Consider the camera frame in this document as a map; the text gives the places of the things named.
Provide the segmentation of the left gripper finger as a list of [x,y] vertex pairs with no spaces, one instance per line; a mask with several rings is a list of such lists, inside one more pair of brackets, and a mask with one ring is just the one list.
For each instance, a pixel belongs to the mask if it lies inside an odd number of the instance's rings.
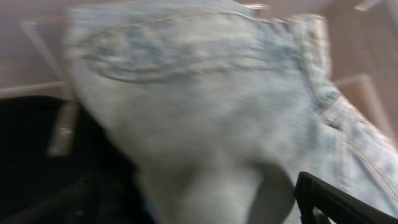
[[299,173],[294,196],[302,224],[397,224],[396,218],[308,172]]

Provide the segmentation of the light blue jeans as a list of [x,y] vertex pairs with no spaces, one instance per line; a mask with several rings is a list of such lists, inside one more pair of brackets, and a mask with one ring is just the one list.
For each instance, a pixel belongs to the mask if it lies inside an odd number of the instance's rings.
[[301,171],[393,217],[397,151],[330,81],[326,20],[235,1],[68,11],[75,90],[161,223],[298,223]]

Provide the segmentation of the black garment with tape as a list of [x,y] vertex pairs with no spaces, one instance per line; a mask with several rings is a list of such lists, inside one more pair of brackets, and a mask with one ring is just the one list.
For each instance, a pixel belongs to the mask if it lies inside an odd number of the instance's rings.
[[136,170],[83,105],[1,100],[2,223],[153,223]]

